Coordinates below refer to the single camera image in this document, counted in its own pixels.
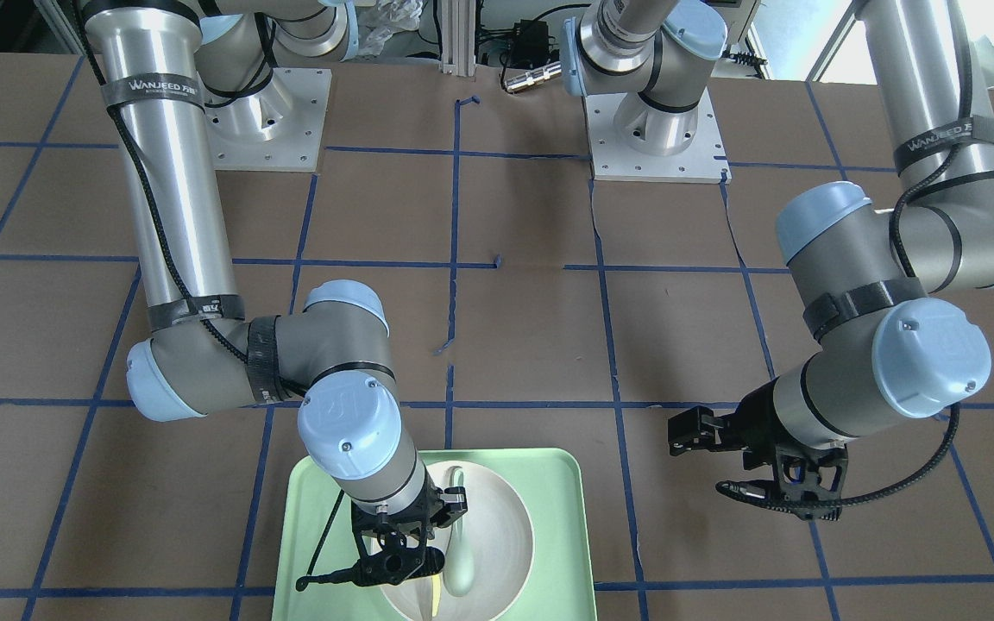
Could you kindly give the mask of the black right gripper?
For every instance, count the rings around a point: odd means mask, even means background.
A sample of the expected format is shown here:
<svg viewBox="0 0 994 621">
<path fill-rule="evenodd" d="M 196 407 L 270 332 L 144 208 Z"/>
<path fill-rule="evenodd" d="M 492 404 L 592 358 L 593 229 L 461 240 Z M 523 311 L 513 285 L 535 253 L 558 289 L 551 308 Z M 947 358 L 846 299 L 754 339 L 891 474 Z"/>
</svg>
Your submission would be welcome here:
<svg viewBox="0 0 994 621">
<path fill-rule="evenodd" d="M 441 573 L 445 566 L 443 551 L 429 546 L 434 530 L 453 525 L 467 511 L 464 487 L 426 487 L 405 510 L 391 515 L 386 505 L 374 514 L 351 504 L 351 533 L 354 535 L 358 561 L 335 573 L 315 575 L 316 562 L 334 523 L 343 492 L 334 507 L 305 575 L 295 581 L 295 590 L 304 591 L 311 583 L 355 583 L 359 587 L 399 585 L 413 578 Z"/>
</svg>

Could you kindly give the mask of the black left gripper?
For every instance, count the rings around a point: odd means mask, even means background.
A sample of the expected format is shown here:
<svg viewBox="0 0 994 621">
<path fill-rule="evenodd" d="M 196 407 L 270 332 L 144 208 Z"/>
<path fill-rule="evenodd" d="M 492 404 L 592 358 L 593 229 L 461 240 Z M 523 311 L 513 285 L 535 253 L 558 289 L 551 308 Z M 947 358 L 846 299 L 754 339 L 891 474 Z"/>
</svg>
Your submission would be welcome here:
<svg viewBox="0 0 994 621">
<path fill-rule="evenodd" d="M 837 520 L 848 467 L 845 448 L 812 448 L 791 436 L 778 419 L 769 382 L 743 398 L 735 412 L 717 416 L 707 406 L 675 414 L 668 420 L 668 452 L 685 455 L 696 449 L 741 451 L 743 468 L 770 465 L 772 480 L 719 482 L 726 498 L 765 510 L 792 512 L 803 520 Z"/>
</svg>

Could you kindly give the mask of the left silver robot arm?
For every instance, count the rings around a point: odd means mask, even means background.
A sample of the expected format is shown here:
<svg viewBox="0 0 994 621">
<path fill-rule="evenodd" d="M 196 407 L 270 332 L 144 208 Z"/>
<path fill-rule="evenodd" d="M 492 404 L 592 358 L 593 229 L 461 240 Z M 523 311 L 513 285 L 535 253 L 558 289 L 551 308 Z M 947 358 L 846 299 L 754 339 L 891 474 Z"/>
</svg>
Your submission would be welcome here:
<svg viewBox="0 0 994 621">
<path fill-rule="evenodd" d="M 888 498 L 934 471 L 959 405 L 989 381 L 977 325 L 936 298 L 994 288 L 994 113 L 955 1 L 856 1 L 883 96 L 903 193 L 891 212 L 848 181 L 789 201 L 776 232 L 820 351 L 717 416 L 668 421 L 670 454 L 739 451 L 772 480 L 721 482 L 726 498 L 804 520 Z M 949 409 L 923 467 L 881 490 L 843 495 L 847 444 Z"/>
</svg>

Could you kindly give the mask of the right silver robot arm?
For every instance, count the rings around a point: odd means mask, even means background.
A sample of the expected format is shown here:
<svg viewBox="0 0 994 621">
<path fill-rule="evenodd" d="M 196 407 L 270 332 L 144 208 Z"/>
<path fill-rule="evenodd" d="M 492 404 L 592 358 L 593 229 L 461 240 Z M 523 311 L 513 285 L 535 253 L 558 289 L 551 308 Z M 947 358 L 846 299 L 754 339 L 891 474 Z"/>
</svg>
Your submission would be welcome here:
<svg viewBox="0 0 994 621">
<path fill-rule="evenodd" d="M 149 338 L 129 353 L 127 385 L 148 419 L 203 417 L 300 398 L 309 455 L 351 502 L 358 559 L 309 583 L 360 587 L 441 573 L 433 545 L 467 511 L 441 488 L 399 413 L 389 323 L 369 286 L 331 280 L 299 313 L 248 321 L 223 220 L 208 105 L 241 80 L 198 81 L 205 17 L 310 16 L 311 1 L 75 1 L 88 63 L 128 159 Z"/>
</svg>

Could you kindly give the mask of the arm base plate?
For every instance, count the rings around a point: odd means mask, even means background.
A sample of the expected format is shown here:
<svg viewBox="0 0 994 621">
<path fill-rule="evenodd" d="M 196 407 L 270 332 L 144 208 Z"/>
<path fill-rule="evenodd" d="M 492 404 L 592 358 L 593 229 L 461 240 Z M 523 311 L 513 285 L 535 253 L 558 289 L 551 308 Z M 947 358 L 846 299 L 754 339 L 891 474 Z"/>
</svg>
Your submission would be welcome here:
<svg viewBox="0 0 994 621">
<path fill-rule="evenodd" d="M 707 91 L 694 109 L 679 114 L 653 109 L 638 93 L 590 95 L 583 102 L 596 180 L 733 179 Z"/>
<path fill-rule="evenodd" d="M 316 172 L 331 83 L 328 68 L 275 68 L 263 90 L 206 109 L 214 169 Z"/>
</svg>

